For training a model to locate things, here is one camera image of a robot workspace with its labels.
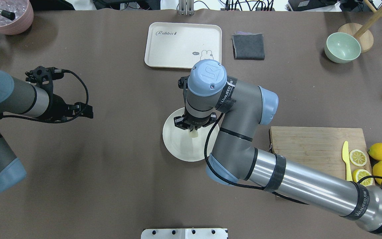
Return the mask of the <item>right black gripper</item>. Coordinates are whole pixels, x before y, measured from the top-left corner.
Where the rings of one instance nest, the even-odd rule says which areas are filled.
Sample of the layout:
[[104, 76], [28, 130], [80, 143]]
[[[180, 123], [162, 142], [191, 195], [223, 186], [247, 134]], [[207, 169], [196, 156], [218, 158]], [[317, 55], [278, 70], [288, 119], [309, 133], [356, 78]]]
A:
[[174, 117], [175, 127], [182, 130], [198, 130], [201, 127], [208, 127], [215, 123], [217, 115], [215, 112], [211, 112], [210, 115], [204, 118], [197, 118], [191, 115], [189, 112], [185, 112], [181, 116]]

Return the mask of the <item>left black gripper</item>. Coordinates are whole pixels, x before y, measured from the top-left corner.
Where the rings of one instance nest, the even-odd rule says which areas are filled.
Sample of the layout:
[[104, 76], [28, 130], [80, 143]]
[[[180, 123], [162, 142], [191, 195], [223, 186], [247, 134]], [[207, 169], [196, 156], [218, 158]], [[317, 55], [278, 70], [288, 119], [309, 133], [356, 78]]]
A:
[[74, 116], [93, 119], [93, 107], [89, 104], [76, 102], [74, 105], [66, 104], [62, 97], [53, 94], [52, 103], [43, 113], [43, 120], [46, 121], [67, 121]]

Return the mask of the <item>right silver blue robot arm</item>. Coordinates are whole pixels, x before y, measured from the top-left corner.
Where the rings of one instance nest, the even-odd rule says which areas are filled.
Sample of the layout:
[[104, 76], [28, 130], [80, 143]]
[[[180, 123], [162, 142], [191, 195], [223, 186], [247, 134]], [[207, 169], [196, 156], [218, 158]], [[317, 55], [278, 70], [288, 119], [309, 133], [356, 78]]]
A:
[[382, 183], [364, 186], [362, 180], [334, 177], [286, 159], [274, 144], [267, 151], [253, 147], [256, 128], [275, 116], [277, 94], [229, 76], [215, 59], [201, 59], [189, 70], [178, 80], [184, 113], [174, 125], [197, 131], [221, 124], [212, 151], [203, 150], [212, 180], [312, 205], [382, 236]]

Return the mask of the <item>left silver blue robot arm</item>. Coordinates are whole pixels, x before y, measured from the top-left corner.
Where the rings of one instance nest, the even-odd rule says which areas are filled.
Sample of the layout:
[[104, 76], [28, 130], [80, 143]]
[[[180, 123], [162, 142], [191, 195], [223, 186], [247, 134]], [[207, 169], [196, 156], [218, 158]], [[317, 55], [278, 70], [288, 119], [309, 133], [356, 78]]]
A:
[[[38, 66], [25, 73], [19, 80], [0, 70], [0, 120], [18, 118], [57, 124], [73, 121], [78, 117], [92, 119], [93, 108], [89, 105], [89, 91], [85, 88], [86, 101], [66, 104], [54, 94], [54, 80], [60, 80], [71, 70]], [[0, 193], [25, 179], [27, 172], [16, 154], [0, 132]]]

